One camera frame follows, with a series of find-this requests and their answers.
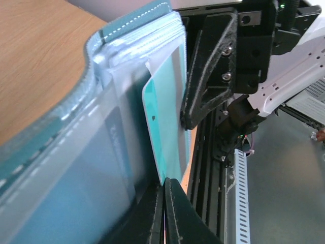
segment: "gray floor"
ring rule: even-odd
[[[248,157],[251,243],[325,243],[325,149],[291,116],[271,115]]]

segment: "bolt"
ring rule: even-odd
[[[227,72],[227,73],[224,73],[221,77],[222,77],[222,79],[223,79],[224,81],[230,81],[231,78],[232,78],[232,75],[231,75],[230,72]]]
[[[222,51],[222,55],[229,56],[232,53],[232,51],[233,51],[233,48],[231,46],[229,46]]]

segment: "perforated metal strip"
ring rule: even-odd
[[[247,161],[245,154],[235,150],[236,181],[236,244],[250,243]]]

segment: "floor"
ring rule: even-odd
[[[325,149],[280,111],[254,133],[248,157],[251,243],[325,243]]]

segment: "screw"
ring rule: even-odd
[[[227,72],[227,73],[224,73],[221,77],[222,77],[222,79],[223,79],[224,81],[230,81],[231,78],[232,78],[232,75],[231,75],[230,72]]]
[[[222,55],[229,56],[232,53],[232,51],[233,51],[233,48],[231,46],[229,46],[222,51]]]

